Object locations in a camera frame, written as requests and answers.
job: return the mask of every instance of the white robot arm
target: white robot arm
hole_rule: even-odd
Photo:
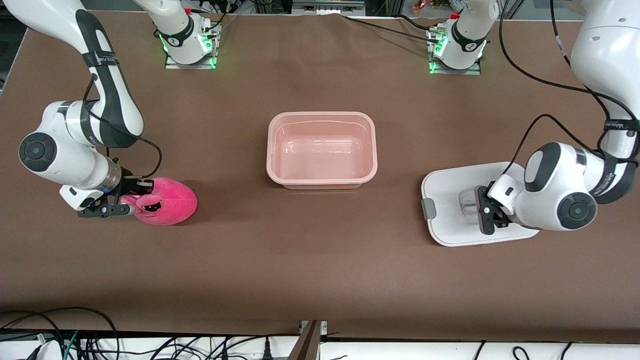
[[[78,50],[100,94],[97,101],[48,105],[40,126],[23,139],[19,149],[20,160],[29,171],[62,184],[60,195],[82,211],[121,188],[124,177],[131,174],[95,147],[130,147],[142,134],[142,116],[102,24],[79,0],[4,0],[4,4],[30,28]],[[111,125],[94,115],[108,119]],[[125,187],[128,191],[136,186]]]
[[[640,114],[640,3],[583,0],[586,18],[572,52],[574,74],[590,89]],[[636,179],[637,120],[603,100],[611,116],[597,156],[587,149],[548,143],[527,162],[524,181],[502,175],[488,192],[512,221],[537,229],[589,225],[597,204],[625,196]]]
[[[447,39],[435,56],[452,69],[468,69],[480,57],[499,15],[497,0],[465,0],[459,19],[444,23]]]
[[[211,21],[183,9],[180,0],[133,0],[151,17],[173,60],[181,64],[200,61],[213,49],[207,38]]]

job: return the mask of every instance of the plush toy face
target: plush toy face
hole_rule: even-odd
[[[151,225],[175,225],[187,220],[198,207],[198,199],[188,186],[168,177],[154,179],[150,194],[124,195],[122,204],[136,208],[136,218]]]

